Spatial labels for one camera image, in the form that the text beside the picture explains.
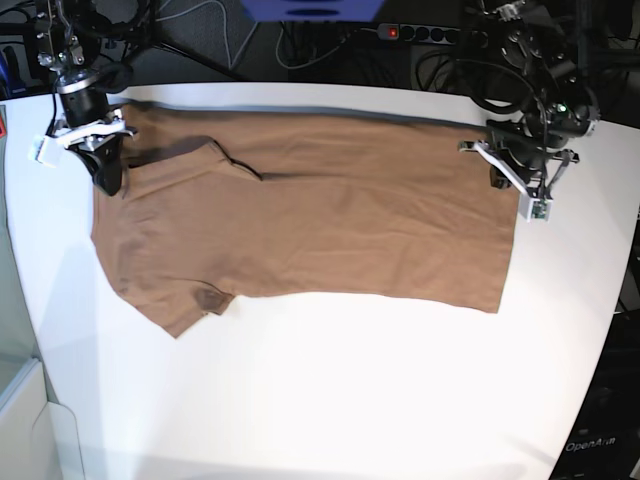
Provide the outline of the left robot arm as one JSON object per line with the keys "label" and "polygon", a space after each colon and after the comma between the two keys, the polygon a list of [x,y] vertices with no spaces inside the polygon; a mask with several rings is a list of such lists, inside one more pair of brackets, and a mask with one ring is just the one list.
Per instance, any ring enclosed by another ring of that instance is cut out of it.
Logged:
{"label": "left robot arm", "polygon": [[488,121],[484,149],[496,157],[491,183],[548,199],[560,170],[579,160],[567,143],[600,118],[562,1],[467,1],[453,73]]}

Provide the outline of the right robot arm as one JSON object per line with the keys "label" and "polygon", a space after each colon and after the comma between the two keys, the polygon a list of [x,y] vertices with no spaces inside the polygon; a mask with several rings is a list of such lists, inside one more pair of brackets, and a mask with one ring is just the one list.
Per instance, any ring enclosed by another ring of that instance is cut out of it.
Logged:
{"label": "right robot arm", "polygon": [[45,133],[34,140],[31,157],[54,167],[64,150],[80,159],[95,187],[108,196],[122,187],[124,167],[120,159],[123,140],[136,130],[126,125],[120,107],[107,96],[122,92],[132,69],[111,62],[98,69],[96,54],[85,51],[86,37],[73,21],[87,9],[76,1],[37,1],[36,45],[38,63],[54,74],[52,100],[61,113],[53,113]]}

